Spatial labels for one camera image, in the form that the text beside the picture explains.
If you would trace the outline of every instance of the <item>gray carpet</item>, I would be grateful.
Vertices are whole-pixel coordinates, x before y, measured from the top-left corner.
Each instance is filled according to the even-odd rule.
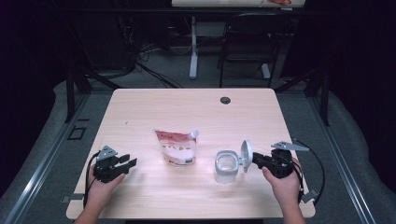
[[[206,46],[200,48],[198,78],[195,80],[189,79],[189,53],[175,54],[172,51],[154,50],[147,59],[147,62],[143,62],[145,66],[168,75],[184,88],[216,88],[219,85],[219,70],[216,68],[218,62],[216,45],[211,45],[210,40],[206,43]],[[273,88],[282,85],[282,79],[275,77]],[[139,69],[135,69],[127,76],[112,78],[111,80],[125,88],[164,88],[163,84],[156,78],[146,72],[141,72]],[[61,203],[61,199],[63,196],[73,193],[112,92],[108,87],[94,79],[91,79],[90,82],[93,86],[93,92],[88,96],[87,102],[82,106],[75,122],[72,124],[76,127],[86,128],[86,132],[81,140],[63,141],[55,163],[51,166],[44,184],[29,206],[23,218],[23,223],[72,223],[65,216],[67,203]],[[316,205],[317,212],[314,217],[308,218],[307,222],[362,223],[346,188],[345,180],[340,176],[335,165],[331,145],[322,130],[320,120],[315,116],[317,111],[312,106],[312,99],[304,97],[303,88],[304,83],[291,88],[287,92],[279,93],[277,97],[290,135],[308,144],[317,152],[326,172],[326,186],[320,201]],[[35,169],[49,153],[55,139],[64,127],[66,118],[65,84],[61,83],[55,88],[55,91],[57,101],[42,134],[18,176],[0,200],[1,223],[6,223],[8,215],[21,197]],[[85,99],[78,92],[77,95],[81,101]],[[375,170],[368,162],[368,148],[359,127],[347,113],[342,103],[332,94],[329,105],[329,122],[332,134],[376,223],[396,223],[396,215],[394,214],[394,211],[396,211],[396,196],[379,181]],[[317,160],[310,152],[298,152],[298,156],[309,188],[319,190],[322,175]],[[99,223],[123,222],[124,220],[99,221]],[[263,222],[282,223],[282,220],[279,218],[265,219]]]

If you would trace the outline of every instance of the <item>food pouch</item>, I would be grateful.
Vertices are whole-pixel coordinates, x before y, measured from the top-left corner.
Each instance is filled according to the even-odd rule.
[[[187,166],[195,161],[198,131],[169,133],[154,130],[160,142],[163,159],[175,166]]]

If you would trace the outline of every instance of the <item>black chair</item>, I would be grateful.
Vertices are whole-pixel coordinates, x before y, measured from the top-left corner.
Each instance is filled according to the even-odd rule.
[[[261,69],[271,64],[267,87],[271,86],[276,59],[284,35],[290,30],[290,20],[276,14],[242,13],[231,17],[225,24],[219,56],[219,86],[222,87],[224,62],[258,63]]]

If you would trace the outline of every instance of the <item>person's right hand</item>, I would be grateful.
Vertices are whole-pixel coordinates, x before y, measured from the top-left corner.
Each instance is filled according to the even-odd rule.
[[[301,167],[295,158],[293,158],[293,161]],[[270,170],[263,166],[262,173],[273,187],[274,195],[281,207],[288,203],[299,203],[297,199],[300,191],[300,180],[294,171],[289,176],[277,178],[271,174]]]

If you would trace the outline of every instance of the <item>wooden tabletop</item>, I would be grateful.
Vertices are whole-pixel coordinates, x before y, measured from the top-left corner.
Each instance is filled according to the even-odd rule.
[[[230,98],[231,102],[223,104],[222,97]],[[155,129],[177,133],[198,130],[195,162],[187,167],[165,162]],[[282,217],[271,185],[256,164],[251,164],[247,173],[240,167],[233,184],[223,185],[214,178],[216,154],[233,150],[240,155],[244,140],[249,140],[253,151],[263,155],[270,155],[273,143],[290,142],[272,90],[114,91],[89,158],[103,146],[110,146],[119,152],[118,156],[130,154],[131,159],[137,158],[137,165],[113,192],[101,218]],[[85,169],[75,193],[84,192]],[[305,217],[315,214],[312,203],[300,206]],[[66,214],[75,219],[81,211],[82,201],[72,201]]]
[[[303,7],[305,0],[291,0],[282,6],[269,0],[172,0],[173,7]]]

